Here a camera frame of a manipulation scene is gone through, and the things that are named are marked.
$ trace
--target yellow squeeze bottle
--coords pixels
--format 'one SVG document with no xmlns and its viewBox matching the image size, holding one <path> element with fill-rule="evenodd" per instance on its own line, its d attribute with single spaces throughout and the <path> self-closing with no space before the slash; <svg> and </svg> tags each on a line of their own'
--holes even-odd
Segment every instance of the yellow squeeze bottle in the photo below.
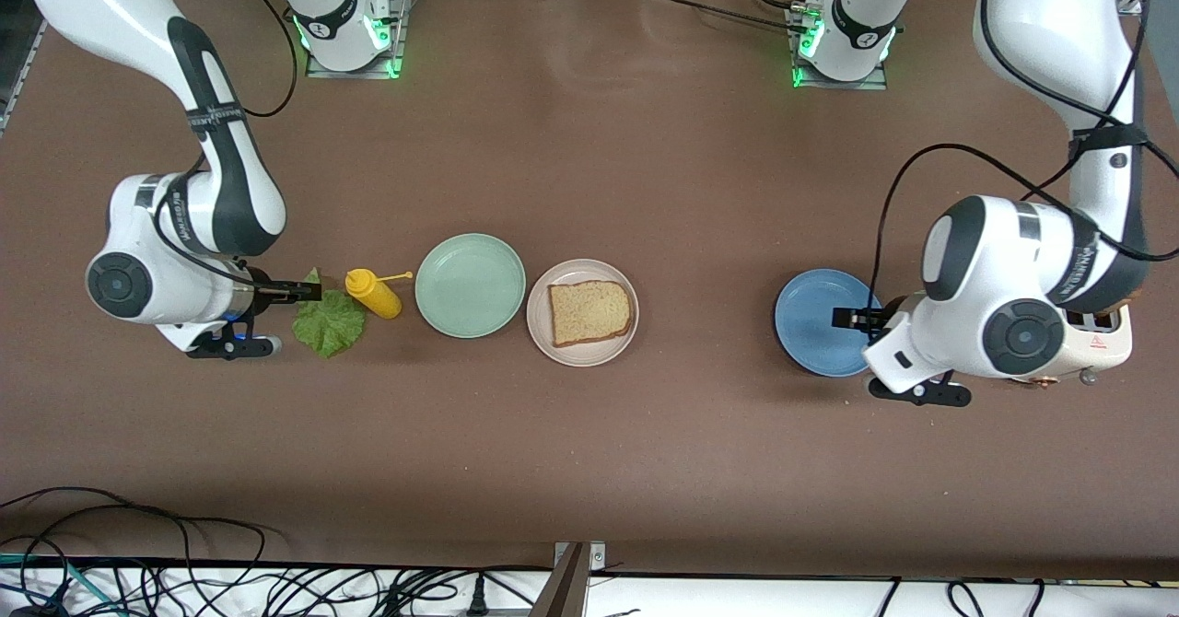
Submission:
<svg viewBox="0 0 1179 617">
<path fill-rule="evenodd" d="M 386 320 L 393 320 L 401 313 L 401 300 L 384 282 L 393 281 L 394 278 L 413 277 L 414 273 L 408 271 L 397 276 L 377 278 L 370 270 L 354 269 L 344 277 L 344 289 L 373 313 Z"/>
</svg>

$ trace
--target blue plate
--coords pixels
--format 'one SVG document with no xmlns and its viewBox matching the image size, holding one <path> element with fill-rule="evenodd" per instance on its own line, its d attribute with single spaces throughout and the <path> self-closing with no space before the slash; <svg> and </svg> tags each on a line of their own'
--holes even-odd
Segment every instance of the blue plate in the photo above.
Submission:
<svg viewBox="0 0 1179 617">
<path fill-rule="evenodd" d="M 778 294 L 773 326 L 778 341 L 803 368 L 828 378 L 848 378 L 868 368 L 859 354 L 868 336 L 831 327 L 832 308 L 863 308 L 868 285 L 837 269 L 812 269 L 792 277 Z M 872 306 L 880 302 L 872 297 Z"/>
</svg>

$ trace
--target slice of bread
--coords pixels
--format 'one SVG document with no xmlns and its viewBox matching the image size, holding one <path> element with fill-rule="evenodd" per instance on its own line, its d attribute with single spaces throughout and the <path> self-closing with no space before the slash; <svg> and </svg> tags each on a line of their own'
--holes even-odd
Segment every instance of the slice of bread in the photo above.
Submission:
<svg viewBox="0 0 1179 617">
<path fill-rule="evenodd" d="M 631 297 L 613 281 L 548 285 L 548 303 L 556 348 L 614 339 L 631 329 Z"/>
</svg>

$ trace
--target table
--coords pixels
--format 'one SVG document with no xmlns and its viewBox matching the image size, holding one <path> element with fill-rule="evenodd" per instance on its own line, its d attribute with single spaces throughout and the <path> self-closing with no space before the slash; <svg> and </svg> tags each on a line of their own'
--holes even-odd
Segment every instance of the table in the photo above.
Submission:
<svg viewBox="0 0 1179 617">
<path fill-rule="evenodd" d="M 246 105 L 281 98 L 286 47 L 257 0 L 177 2 Z M 969 407 L 918 409 L 809 375 L 775 339 L 791 276 L 868 276 L 918 147 L 970 143 L 1036 177 L 1063 159 L 1058 118 L 975 54 L 973 2 L 911 0 L 888 92 L 850 93 L 791 88 L 782 33 L 666 0 L 423 0 L 400 80 L 299 80 L 251 123 L 290 218 L 256 261 L 271 276 L 395 274 L 468 231 L 513 244 L 529 281 L 604 260 L 643 319 L 593 369 L 548 361 L 522 311 L 462 341 L 411 297 L 329 361 L 291 340 L 289 309 L 259 320 L 288 343 L 258 362 L 192 361 L 107 317 L 83 274 L 111 190 L 186 168 L 196 143 L 163 86 L 47 35 L 0 142 L 5 495 L 84 484 L 261 521 L 284 533 L 271 559 L 551 564 L 552 541 L 597 539 L 633 571 L 1174 576 L 1174 267 L 1093 388 L 969 379 Z M 1147 124 L 1175 152 L 1147 68 Z M 1148 166 L 1158 249 L 1179 230 L 1166 179 Z M 920 287 L 928 227 L 975 192 L 1020 193 L 961 155 L 914 169 L 882 300 Z M 74 530 L 75 551 L 179 554 L 139 518 Z M 246 556 L 215 534 L 195 553 Z"/>
</svg>

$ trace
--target robotic arm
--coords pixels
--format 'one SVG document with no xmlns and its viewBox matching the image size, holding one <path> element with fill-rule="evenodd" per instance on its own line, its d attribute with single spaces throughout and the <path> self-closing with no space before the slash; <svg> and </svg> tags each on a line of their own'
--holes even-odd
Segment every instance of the robotic arm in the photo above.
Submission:
<svg viewBox="0 0 1179 617">
<path fill-rule="evenodd" d="M 114 317 L 156 324 L 190 356 L 276 352 L 277 339 L 252 336 L 252 316 L 274 302 L 318 298 L 318 285 L 272 282 L 229 258 L 270 248 L 286 211 L 212 42 L 172 0 L 35 1 L 77 46 L 167 86 L 210 166 L 116 188 L 106 244 L 87 269 L 91 297 Z M 246 323 L 244 335 L 232 333 L 235 322 Z"/>
<path fill-rule="evenodd" d="M 861 24 L 890 25 L 891 1 L 876 20 L 862 18 Z M 824 17 L 838 17 L 865 4 L 826 6 Z M 835 25 L 835 38 L 829 33 L 821 46 L 835 53 L 832 59 L 838 59 L 836 48 L 851 53 L 843 59 L 850 65 L 831 66 L 824 52 L 811 61 L 841 80 L 868 76 L 877 60 L 856 58 L 856 33 L 843 31 L 838 20 Z M 1069 188 L 1076 214 L 989 196 L 971 196 L 947 210 L 926 242 L 924 291 L 885 309 L 890 317 L 882 335 L 864 350 L 891 394 L 918 396 L 931 378 L 948 370 L 1041 385 L 1082 370 L 1092 378 L 1093 370 L 1129 355 L 1124 304 L 1145 281 L 1146 263 L 1119 254 L 1098 230 L 1145 250 L 1141 146 L 1134 144 L 1133 127 L 1094 131 L 1095 117 L 1026 80 L 1095 109 L 1111 107 L 1117 97 L 1112 117 L 1132 125 L 1138 90 L 1132 74 L 1118 96 L 1131 53 L 1115 0 L 979 0 L 975 42 L 993 70 L 1056 110 L 1072 132 L 1072 147 L 1080 151 Z M 1091 315 L 1086 326 L 1084 314 L 1099 314 L 1102 323 L 1093 327 Z M 1108 342 L 1095 334 L 1108 334 Z"/>
</svg>

